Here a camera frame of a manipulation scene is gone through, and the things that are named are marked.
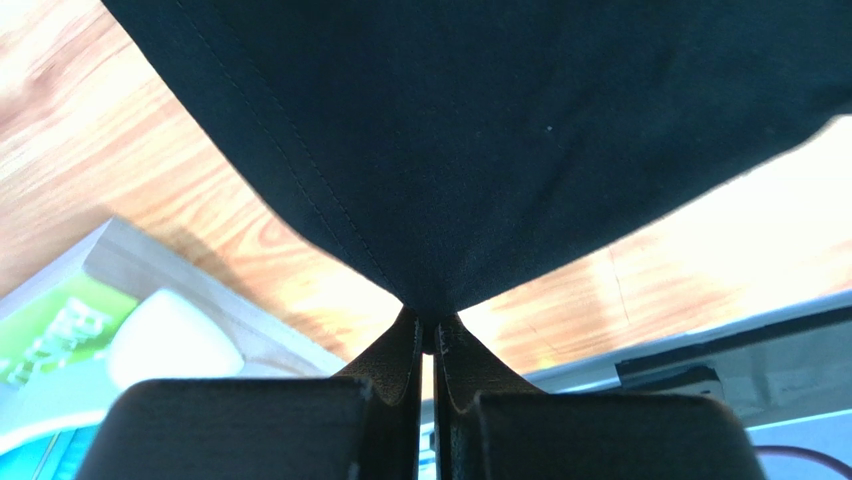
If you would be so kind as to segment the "green snack bowl package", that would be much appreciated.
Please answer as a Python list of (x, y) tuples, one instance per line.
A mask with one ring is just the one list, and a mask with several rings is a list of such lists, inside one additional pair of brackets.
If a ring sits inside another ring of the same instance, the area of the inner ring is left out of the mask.
[(72, 479), (131, 377), (325, 377), (343, 361), (112, 218), (1, 302), (1, 475)]

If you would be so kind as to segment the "black floral t shirt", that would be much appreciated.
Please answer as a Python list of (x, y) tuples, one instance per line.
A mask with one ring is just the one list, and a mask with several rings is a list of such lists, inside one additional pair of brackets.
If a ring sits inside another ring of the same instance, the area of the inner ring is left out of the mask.
[(847, 1), (110, 1), (293, 230), (419, 313), (549, 273), (851, 110)]

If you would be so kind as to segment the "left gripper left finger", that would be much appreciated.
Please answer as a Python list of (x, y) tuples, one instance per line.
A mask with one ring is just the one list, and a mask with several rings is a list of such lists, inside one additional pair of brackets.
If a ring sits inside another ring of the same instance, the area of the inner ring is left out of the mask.
[(148, 380), (110, 409), (81, 479), (413, 479), (423, 326), (403, 309), (326, 379)]

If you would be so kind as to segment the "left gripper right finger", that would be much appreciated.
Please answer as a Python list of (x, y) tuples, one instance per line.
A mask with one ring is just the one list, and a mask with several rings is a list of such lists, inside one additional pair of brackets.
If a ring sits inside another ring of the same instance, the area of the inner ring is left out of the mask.
[(700, 396), (548, 394), (457, 316), (434, 328), (441, 479), (760, 479), (739, 421)]

